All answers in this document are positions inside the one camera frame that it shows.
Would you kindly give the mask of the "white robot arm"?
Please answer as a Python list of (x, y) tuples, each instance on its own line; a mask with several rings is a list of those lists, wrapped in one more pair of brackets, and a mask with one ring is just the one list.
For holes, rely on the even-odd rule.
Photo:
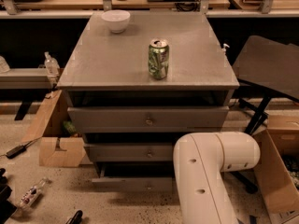
[(221, 174), (257, 165), (260, 148), (241, 132), (188, 133), (173, 151), (183, 224), (238, 224)]

